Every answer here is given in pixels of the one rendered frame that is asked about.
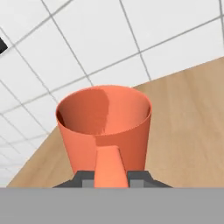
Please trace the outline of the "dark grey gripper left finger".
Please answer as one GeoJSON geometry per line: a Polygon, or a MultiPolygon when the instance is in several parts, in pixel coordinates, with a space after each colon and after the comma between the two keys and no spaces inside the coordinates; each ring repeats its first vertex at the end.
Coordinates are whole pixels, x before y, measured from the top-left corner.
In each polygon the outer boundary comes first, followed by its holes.
{"type": "Polygon", "coordinates": [[[95,185],[94,171],[77,171],[72,179],[63,182],[58,187],[93,188],[95,185]]]}

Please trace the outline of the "black object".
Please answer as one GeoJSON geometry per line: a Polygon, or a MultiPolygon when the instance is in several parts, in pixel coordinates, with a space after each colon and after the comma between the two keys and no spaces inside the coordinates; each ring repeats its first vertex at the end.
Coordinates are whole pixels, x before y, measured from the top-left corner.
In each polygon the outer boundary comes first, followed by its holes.
{"type": "Polygon", "coordinates": [[[8,46],[4,43],[4,41],[0,38],[0,54],[8,49],[8,46]]]}

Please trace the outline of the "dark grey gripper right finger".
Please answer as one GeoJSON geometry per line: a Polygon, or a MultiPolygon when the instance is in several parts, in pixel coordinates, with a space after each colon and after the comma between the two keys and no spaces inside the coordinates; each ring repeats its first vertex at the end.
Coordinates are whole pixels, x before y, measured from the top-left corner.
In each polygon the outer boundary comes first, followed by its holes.
{"type": "Polygon", "coordinates": [[[155,180],[148,171],[128,171],[127,179],[130,188],[168,187],[167,184],[155,180]]]}

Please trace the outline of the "orange cup with handle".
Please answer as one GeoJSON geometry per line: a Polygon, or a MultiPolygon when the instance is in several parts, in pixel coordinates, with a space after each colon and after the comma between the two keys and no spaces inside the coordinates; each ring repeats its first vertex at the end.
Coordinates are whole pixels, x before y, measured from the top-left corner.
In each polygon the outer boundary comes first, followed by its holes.
{"type": "Polygon", "coordinates": [[[61,100],[56,119],[73,172],[93,171],[95,187],[128,187],[127,172],[145,167],[151,113],[131,87],[88,87],[61,100]]]}

